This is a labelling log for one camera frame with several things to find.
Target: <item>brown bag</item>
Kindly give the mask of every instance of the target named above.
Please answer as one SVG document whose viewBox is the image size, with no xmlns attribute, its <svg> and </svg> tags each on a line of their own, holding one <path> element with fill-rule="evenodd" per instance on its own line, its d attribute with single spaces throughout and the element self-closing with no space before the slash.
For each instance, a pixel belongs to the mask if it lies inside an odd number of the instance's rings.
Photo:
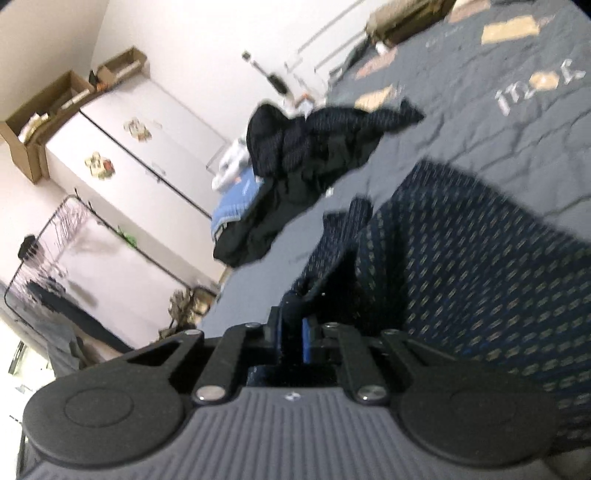
<svg viewBox="0 0 591 480">
<path fill-rule="evenodd" d="M 374 43 L 388 47 L 422 32 L 441 20 L 456 0 L 395 0 L 369 16 L 365 31 Z"/>
</svg>

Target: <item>green object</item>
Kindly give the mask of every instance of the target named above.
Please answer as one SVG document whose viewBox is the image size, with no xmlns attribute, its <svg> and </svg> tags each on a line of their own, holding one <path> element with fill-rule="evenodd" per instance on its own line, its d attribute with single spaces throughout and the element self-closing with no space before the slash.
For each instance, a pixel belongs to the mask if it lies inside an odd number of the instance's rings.
<svg viewBox="0 0 591 480">
<path fill-rule="evenodd" d="M 121 238 L 123 238 L 123 240 L 129 243 L 132 247 L 138 248 L 138 241 L 136 237 L 128 233 L 125 233 L 120 226 L 117 227 L 117 233 L 121 236 Z"/>
</svg>

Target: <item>brush with black handle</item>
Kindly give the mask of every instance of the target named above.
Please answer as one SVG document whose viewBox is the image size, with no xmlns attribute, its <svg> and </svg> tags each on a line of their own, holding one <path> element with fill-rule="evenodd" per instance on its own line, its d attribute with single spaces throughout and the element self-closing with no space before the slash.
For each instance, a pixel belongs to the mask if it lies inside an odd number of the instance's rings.
<svg viewBox="0 0 591 480">
<path fill-rule="evenodd" d="M 257 71 L 259 71 L 260 73 L 262 73 L 265 76 L 265 78 L 269 81 L 269 83 L 271 85 L 273 85 L 273 88 L 277 91 L 277 93 L 279 93 L 279 95 L 281 95 L 281 96 L 290 96 L 291 95 L 290 89 L 285 84 L 285 82 L 283 80 L 281 80 L 274 73 L 267 74 L 265 72 L 265 70 L 263 70 L 261 68 L 261 66 L 257 62 L 255 62 L 255 60 L 252 59 L 252 56 L 251 56 L 250 53 L 248 53 L 247 51 L 245 51 L 242 54 L 242 58 L 243 58 L 244 61 L 250 63 Z"/>
</svg>

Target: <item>cardboard box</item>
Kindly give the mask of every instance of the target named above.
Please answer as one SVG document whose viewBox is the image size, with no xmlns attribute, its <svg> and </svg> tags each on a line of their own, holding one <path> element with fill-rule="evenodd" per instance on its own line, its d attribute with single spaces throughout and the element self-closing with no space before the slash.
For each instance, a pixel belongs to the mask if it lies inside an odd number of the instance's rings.
<svg viewBox="0 0 591 480">
<path fill-rule="evenodd" d="M 146 54 L 135 47 L 99 65 L 96 76 L 109 87 L 141 72 L 148 60 Z"/>
<path fill-rule="evenodd" d="M 49 178 L 47 163 L 43 167 L 40 164 L 39 139 L 49 129 L 54 128 L 56 122 L 63 125 L 78 111 L 82 102 L 89 101 L 94 93 L 95 89 L 90 83 L 70 71 L 36 94 L 5 122 L 0 123 L 0 135 L 10 146 L 12 161 L 31 182 L 36 183 L 43 176 Z M 50 119 L 38 127 L 32 137 L 23 144 L 18 136 L 35 113 L 48 113 Z"/>
</svg>

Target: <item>gray bedsheet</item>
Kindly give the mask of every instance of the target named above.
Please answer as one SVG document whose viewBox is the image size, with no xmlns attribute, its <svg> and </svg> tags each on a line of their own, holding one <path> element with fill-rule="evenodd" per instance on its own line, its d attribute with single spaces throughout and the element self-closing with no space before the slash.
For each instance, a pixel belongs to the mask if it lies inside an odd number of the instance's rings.
<svg viewBox="0 0 591 480">
<path fill-rule="evenodd" d="M 485 25 L 520 15 L 542 25 L 538 35 L 481 44 Z M 204 319 L 207 336 L 266 322 L 319 240 L 324 212 L 347 209 L 358 194 L 376 209 L 425 156 L 477 174 L 550 224 L 591 241 L 591 22 L 574 4 L 537 0 L 442 21 L 401 44 L 388 67 L 355 79 L 374 54 L 345 75 L 329 102 L 351 105 L 392 85 L 397 94 L 388 103 L 406 97 L 426 119 L 384 137 L 367 165 L 289 223 L 265 258 L 235 271 Z M 545 90 L 529 85 L 536 73 L 545 75 Z"/>
</svg>

